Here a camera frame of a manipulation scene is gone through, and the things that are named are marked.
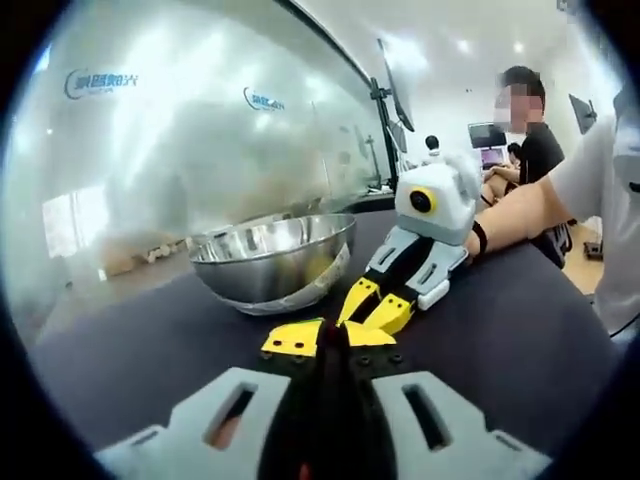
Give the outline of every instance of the camera lens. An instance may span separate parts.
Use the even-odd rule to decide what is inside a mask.
[[[411,192],[409,195],[411,206],[421,213],[429,213],[431,211],[431,200],[424,192]]]

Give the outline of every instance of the floor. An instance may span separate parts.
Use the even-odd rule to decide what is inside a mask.
[[[571,234],[574,248],[567,255],[564,273],[583,293],[593,293],[602,276],[603,265],[602,262],[586,260],[582,253],[582,245],[585,241],[597,240],[597,235],[582,225],[572,227]],[[33,339],[32,342],[38,342],[63,330],[78,318],[157,287],[191,269],[186,252],[179,252],[152,265],[139,267],[109,280],[101,281],[97,276],[93,282],[83,280],[60,295],[44,326],[38,327],[37,332],[30,332],[28,337]]]

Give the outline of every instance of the white sleeve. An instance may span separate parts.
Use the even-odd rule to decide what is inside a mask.
[[[578,221],[601,216],[604,164],[611,161],[613,148],[612,121],[596,123],[573,154],[549,172],[558,198]]]

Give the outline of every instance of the yellow camera ring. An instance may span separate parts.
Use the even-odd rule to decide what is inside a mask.
[[[413,209],[423,215],[430,215],[436,211],[436,195],[423,187],[414,187],[409,194],[409,203]]]

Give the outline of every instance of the ceiling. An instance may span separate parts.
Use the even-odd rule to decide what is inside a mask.
[[[540,68],[569,18],[556,0],[296,1],[369,75],[385,75],[376,39],[394,42],[418,89],[493,86],[514,64]]]

